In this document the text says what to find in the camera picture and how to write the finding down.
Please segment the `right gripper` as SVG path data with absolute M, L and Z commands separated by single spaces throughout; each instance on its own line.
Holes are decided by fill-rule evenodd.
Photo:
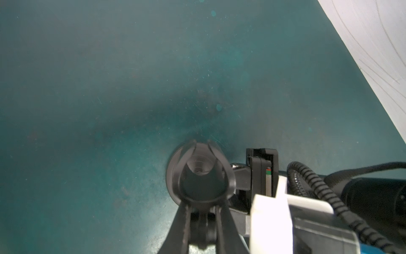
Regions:
M 229 208 L 240 235 L 251 230 L 251 207 L 256 195 L 275 197 L 279 180 L 279 154 L 275 149 L 246 149 L 246 163 L 231 164 L 236 190 Z

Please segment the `black round stand base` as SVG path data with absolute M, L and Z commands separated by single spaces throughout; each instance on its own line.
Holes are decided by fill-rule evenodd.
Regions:
M 220 148 L 193 142 L 180 147 L 170 158 L 166 185 L 178 205 L 208 210 L 233 195 L 236 177 Z

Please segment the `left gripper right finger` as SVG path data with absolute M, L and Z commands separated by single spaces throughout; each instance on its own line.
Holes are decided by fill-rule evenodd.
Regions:
M 216 207 L 216 253 L 249 254 L 226 203 Z

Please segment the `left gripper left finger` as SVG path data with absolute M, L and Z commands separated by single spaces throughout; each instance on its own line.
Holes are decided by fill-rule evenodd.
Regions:
M 188 254 L 191 208 L 181 203 L 159 254 Z

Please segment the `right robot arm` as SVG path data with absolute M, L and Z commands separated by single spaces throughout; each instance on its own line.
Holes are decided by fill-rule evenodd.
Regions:
M 231 165 L 236 174 L 237 187 L 229 204 L 237 230 L 243 237 L 250 235 L 250 208 L 255 195 L 275 196 L 277 177 L 287 178 L 290 195 L 317 200 L 321 195 L 315 186 L 314 175 L 302 163 L 292 162 L 286 171 L 279 171 L 275 149 L 246 151 L 244 164 Z M 405 169 L 404 162 L 340 170 L 320 179 L 353 213 L 370 227 L 392 241 L 402 250 L 406 248 L 406 182 L 399 179 L 366 178 L 366 174 Z

